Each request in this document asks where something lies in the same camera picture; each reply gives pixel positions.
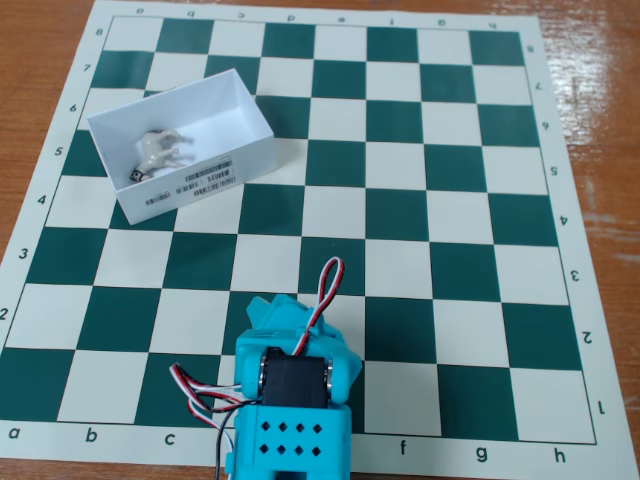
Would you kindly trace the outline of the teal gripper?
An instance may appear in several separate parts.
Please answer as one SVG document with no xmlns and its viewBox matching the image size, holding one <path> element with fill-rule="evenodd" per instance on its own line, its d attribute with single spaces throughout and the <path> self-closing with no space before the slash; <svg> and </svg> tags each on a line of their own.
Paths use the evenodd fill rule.
<svg viewBox="0 0 640 480">
<path fill-rule="evenodd" d="M 247 307 L 251 328 L 245 331 L 245 357 L 256 352 L 263 355 L 269 348 L 275 348 L 296 360 L 323 358 L 326 362 L 332 360 L 338 364 L 341 376 L 355 381 L 362 371 L 361 357 L 348 346 L 343 334 L 325 321 L 323 314 L 310 329 L 302 352 L 294 353 L 313 314 L 313 307 L 307 307 L 288 295 L 278 294 L 272 301 L 254 297 Z"/>
</svg>

